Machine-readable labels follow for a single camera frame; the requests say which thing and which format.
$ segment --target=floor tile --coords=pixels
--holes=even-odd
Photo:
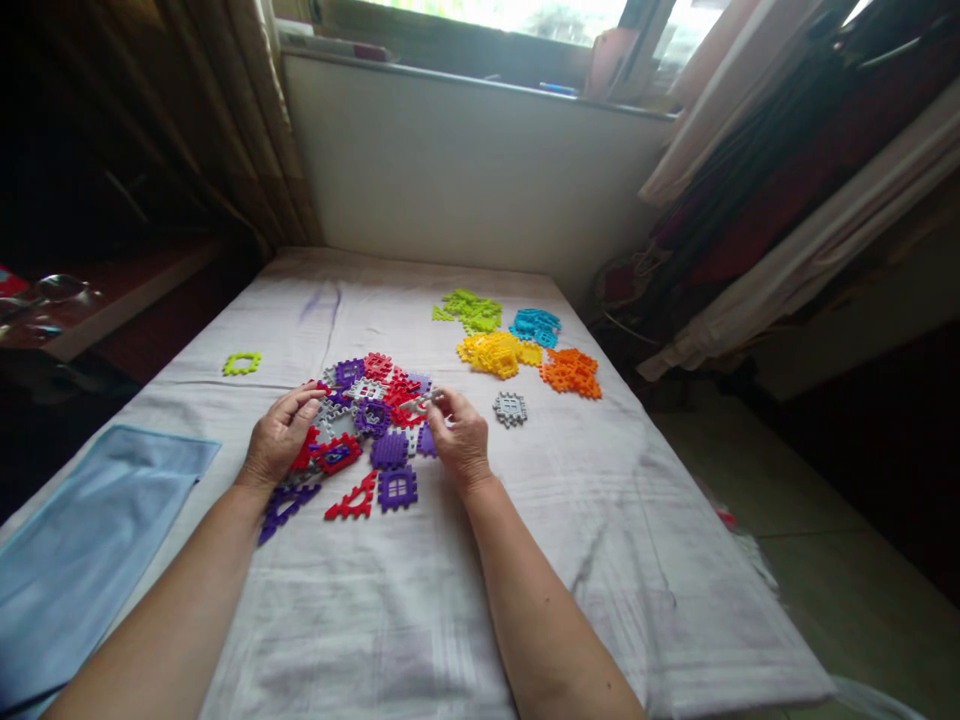
[[[651,418],[687,466],[758,537],[868,528],[740,400],[697,384],[692,410]]]
[[[929,720],[960,717],[960,610],[878,533],[760,540],[783,601],[826,669]],[[856,717],[833,702],[792,720]]]

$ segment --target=pile of toy blocks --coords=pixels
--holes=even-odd
[[[434,308],[434,319],[459,318],[467,335],[489,333],[500,327],[503,306],[490,298],[482,298],[469,290],[458,288],[444,295],[443,301],[442,313],[438,314],[439,308]]]
[[[557,392],[576,392],[594,400],[603,397],[597,382],[597,361],[575,348],[547,349],[549,360],[540,366],[540,377]]]
[[[539,308],[517,310],[510,332],[521,340],[533,340],[543,347],[555,348],[560,334],[560,318]]]
[[[543,351],[538,345],[521,342],[504,332],[464,338],[457,345],[457,354],[475,370],[492,373],[502,380],[516,375],[521,364],[536,367],[543,360]]]
[[[328,394],[290,473],[270,498],[260,544],[312,500],[322,484],[357,462],[367,439],[373,440],[373,471],[331,505],[324,518],[370,517],[375,494],[383,512],[417,502],[417,474],[410,459],[417,453],[437,457],[437,450],[423,413],[402,406],[424,399],[431,385],[427,375],[405,372],[391,357],[375,352],[324,370],[317,387]]]

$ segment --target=white tablecloth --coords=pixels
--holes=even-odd
[[[431,320],[465,287],[561,318],[558,347],[600,361],[599,401],[558,394],[536,368],[471,372],[460,323]],[[235,352],[257,372],[223,377]],[[644,705],[693,716],[817,701],[833,685],[740,555],[689,473],[548,278],[286,249],[112,422],[223,443],[123,614],[229,486],[250,429],[283,391],[379,351],[464,392],[491,421],[490,457],[534,537]],[[499,425],[500,390],[529,420]],[[2,529],[5,541],[89,444]],[[418,456],[419,502],[369,520],[324,511],[369,472],[363,457],[255,555],[207,696],[209,718],[512,717],[478,558],[439,460]]]

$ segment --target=light blue towel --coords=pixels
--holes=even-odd
[[[0,713],[80,669],[219,449],[115,425],[0,548]]]

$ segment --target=white wall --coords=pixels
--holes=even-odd
[[[582,311],[656,219],[636,194],[669,120],[289,52],[284,71],[332,247],[545,273]]]
[[[757,382],[788,400],[960,317],[960,223],[923,241],[849,305],[753,352]]]

